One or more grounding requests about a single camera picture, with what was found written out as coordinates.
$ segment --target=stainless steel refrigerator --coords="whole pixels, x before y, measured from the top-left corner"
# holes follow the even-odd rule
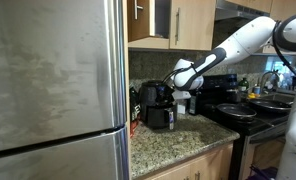
[[[129,179],[121,0],[0,0],[0,180]]]

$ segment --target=kitchen backsplash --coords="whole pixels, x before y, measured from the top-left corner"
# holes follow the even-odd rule
[[[148,52],[129,51],[130,86],[139,89],[142,82],[147,80],[162,80],[170,73],[179,59],[196,61],[207,52]],[[219,74],[237,74],[238,81],[246,77],[250,86],[257,83],[264,73],[267,56],[250,56],[247,59],[231,65],[222,65],[210,69],[204,76]]]

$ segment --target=bottle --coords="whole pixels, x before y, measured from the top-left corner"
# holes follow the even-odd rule
[[[247,78],[242,78],[242,80],[238,83],[238,90],[241,92],[245,92],[249,88],[249,82]]]

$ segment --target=cabinet handle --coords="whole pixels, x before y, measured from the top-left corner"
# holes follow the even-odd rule
[[[198,171],[198,173],[195,173],[195,180],[200,180],[200,172]]]
[[[177,42],[179,41],[179,22],[180,22],[180,8],[178,8],[178,11],[176,13],[176,35],[175,35],[176,45],[177,45]]]
[[[143,10],[142,6],[138,6],[137,0],[135,0],[135,19],[138,19],[138,9]]]

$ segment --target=black pan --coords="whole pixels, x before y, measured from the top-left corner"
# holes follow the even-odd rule
[[[250,99],[249,104],[258,110],[274,113],[288,113],[291,109],[291,105],[289,104],[269,99]]]
[[[226,116],[248,122],[253,121],[252,117],[257,114],[253,109],[238,104],[219,104],[216,108]]]

